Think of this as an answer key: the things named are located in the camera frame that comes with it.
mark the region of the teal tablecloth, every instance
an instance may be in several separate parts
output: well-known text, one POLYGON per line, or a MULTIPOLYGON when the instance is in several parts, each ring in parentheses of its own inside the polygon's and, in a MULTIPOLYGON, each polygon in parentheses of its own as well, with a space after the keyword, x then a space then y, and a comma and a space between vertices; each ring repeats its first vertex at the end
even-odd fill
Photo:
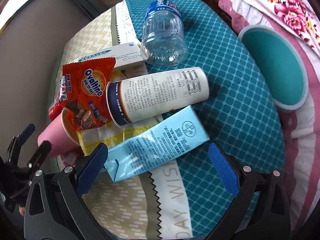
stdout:
MULTIPOLYGON (((137 37, 148 5, 155 0, 126 0, 137 37)), ((269 88, 249 52, 223 20, 200 0, 171 0, 180 9, 189 47, 177 68, 201 67, 210 97, 194 105, 211 141, 258 172, 284 165, 284 142, 269 88)), ((149 73, 174 69, 147 66, 149 73)), ((194 236, 207 234, 220 220, 233 196, 223 187, 210 159, 208 144, 177 160, 186 188, 194 236)), ((254 208, 257 196, 250 206, 254 208)))

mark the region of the red package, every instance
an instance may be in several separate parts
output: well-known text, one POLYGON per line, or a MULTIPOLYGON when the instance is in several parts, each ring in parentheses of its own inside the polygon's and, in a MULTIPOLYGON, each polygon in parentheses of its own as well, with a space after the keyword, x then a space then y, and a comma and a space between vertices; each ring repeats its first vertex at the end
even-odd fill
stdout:
POLYGON ((101 127, 111 121, 106 87, 116 64, 114 57, 62 66, 59 104, 69 110, 73 130, 101 127))
POLYGON ((63 106, 59 104, 59 96, 57 96, 53 100, 48 110, 50 120, 53 121, 54 119, 56 119, 56 117, 58 117, 58 115, 61 114, 62 110, 63 106))

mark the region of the bottle label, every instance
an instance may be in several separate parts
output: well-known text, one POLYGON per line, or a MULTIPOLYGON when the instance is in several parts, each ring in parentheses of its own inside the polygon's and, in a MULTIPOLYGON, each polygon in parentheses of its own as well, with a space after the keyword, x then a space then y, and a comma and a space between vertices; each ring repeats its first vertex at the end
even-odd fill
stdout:
POLYGON ((149 5, 146 16, 145 16, 145 20, 147 17, 149 17, 150 15, 154 14, 157 11, 169 11, 181 19, 181 14, 179 12, 179 9, 174 2, 171 2, 169 0, 157 0, 152 2, 149 5))

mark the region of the ovaltine logo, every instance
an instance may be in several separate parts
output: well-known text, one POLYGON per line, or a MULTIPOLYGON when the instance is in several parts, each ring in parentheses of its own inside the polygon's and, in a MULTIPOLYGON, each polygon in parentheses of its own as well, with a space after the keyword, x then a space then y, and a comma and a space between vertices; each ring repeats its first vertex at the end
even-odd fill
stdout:
POLYGON ((101 71, 87 69, 84 72, 81 88, 89 96, 101 97, 106 89, 106 85, 106 79, 101 71))

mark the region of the pink flower print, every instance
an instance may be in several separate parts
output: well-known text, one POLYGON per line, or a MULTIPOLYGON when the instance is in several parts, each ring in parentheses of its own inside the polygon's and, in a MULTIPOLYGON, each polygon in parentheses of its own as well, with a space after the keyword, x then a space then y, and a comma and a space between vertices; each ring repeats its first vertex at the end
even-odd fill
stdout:
POLYGON ((298 35, 306 32, 306 17, 297 5, 276 4, 275 13, 298 35))

